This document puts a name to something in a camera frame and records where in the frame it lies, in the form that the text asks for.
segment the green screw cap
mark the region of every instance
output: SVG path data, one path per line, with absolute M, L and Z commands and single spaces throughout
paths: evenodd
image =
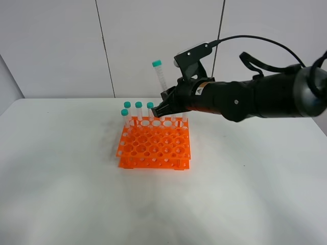
M 122 116 L 127 116 L 128 115 L 128 110 L 127 109 L 123 109 L 122 110 Z
M 135 103 L 136 108 L 142 108 L 142 102 L 138 101 Z
M 153 103 L 152 102 L 147 103 L 147 107 L 148 107 L 148 109 L 153 108 Z
M 131 103 L 129 101 L 124 102 L 124 107 L 125 108 L 130 108 L 131 107 Z
M 160 65 L 161 65 L 161 60 L 156 60 L 156 61 L 152 62 L 153 67 L 157 67 L 157 66 L 160 66 Z

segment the clear plastic tube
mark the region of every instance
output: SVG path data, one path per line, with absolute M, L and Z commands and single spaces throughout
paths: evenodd
M 143 115 L 142 115 L 142 102 L 138 101 L 135 103 L 136 112 L 137 112 L 137 120 L 142 121 Z
M 152 62 L 152 66 L 154 67 L 155 72 L 157 73 L 157 77 L 158 77 L 158 80 L 159 80 L 162 91 L 163 92 L 166 91 L 168 89 L 168 87 L 167 87 L 167 84 L 166 84 L 164 73 L 162 72 L 162 62 L 161 62 L 161 60 L 156 60 L 156 61 Z M 160 121 L 165 121 L 165 117 L 162 116 L 160 118 Z
M 132 120 L 132 114 L 131 114 L 131 103 L 129 101 L 124 102 L 125 109 L 128 110 L 127 118 L 128 120 Z
M 125 127 L 128 129 L 130 127 L 130 124 L 129 124 L 128 110 L 127 109 L 122 110 L 122 116 L 123 116 L 123 119 L 124 119 L 124 122 L 125 122 Z
M 187 120 L 188 120 L 188 114 L 186 113 L 186 112 L 183 112 L 183 114 L 182 114 L 182 122 L 187 122 Z
M 149 121 L 153 121 L 154 116 L 153 116 L 153 112 L 151 110 L 151 108 L 153 108 L 153 103 L 152 102 L 147 103 L 147 108 L 148 108 Z

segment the orange test tube rack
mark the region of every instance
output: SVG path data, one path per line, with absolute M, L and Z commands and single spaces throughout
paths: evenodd
M 189 122 L 177 117 L 171 121 L 143 117 L 139 124 L 132 117 L 132 125 L 124 126 L 120 138 L 117 157 L 121 168 L 161 168 L 185 170 L 190 168 L 191 150 Z

